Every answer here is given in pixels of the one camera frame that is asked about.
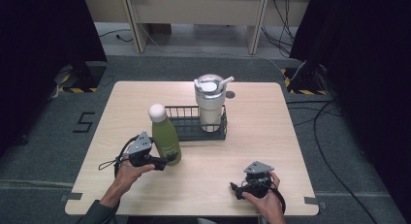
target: white bottle cap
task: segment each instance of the white bottle cap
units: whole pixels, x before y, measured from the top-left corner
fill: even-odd
[[[162,122],[167,118],[166,108],[160,104],[152,105],[148,110],[148,115],[152,122]]]

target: black curtain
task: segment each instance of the black curtain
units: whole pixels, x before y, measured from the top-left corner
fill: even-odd
[[[107,61],[85,0],[0,0],[0,155],[30,127],[66,65]]]
[[[310,0],[291,57],[325,65],[361,147],[411,223],[411,0]]]

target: black strap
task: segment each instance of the black strap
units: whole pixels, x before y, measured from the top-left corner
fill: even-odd
[[[265,186],[266,188],[268,188],[272,193],[275,194],[275,196],[277,196],[278,200],[279,200],[280,203],[281,203],[281,209],[282,209],[282,212],[283,212],[283,214],[284,214],[284,213],[285,213],[285,208],[286,208],[285,199],[284,199],[284,197],[281,195],[281,193],[278,191],[277,186],[275,186],[275,183],[272,182],[272,184],[274,185],[275,188],[268,187],[268,186],[266,186],[266,185],[263,184],[263,183],[262,183],[261,185],[263,185],[263,186]]]

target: hazard tape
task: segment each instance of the hazard tape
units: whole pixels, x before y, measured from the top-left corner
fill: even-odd
[[[284,83],[285,86],[287,87],[287,91],[292,93],[292,94],[303,94],[303,95],[326,95],[326,91],[322,89],[298,89],[293,86],[293,81],[290,80],[291,78],[288,78],[286,76],[286,69],[281,70],[282,74],[285,77]]]
[[[77,87],[62,87],[61,91],[73,93],[96,92],[97,88],[77,88]]]

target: sleeve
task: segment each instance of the sleeve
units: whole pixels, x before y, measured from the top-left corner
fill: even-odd
[[[83,216],[78,223],[79,224],[103,224],[109,223],[111,218],[115,216],[118,205],[115,208],[109,208],[100,204],[100,201],[96,200],[88,209],[85,216]]]

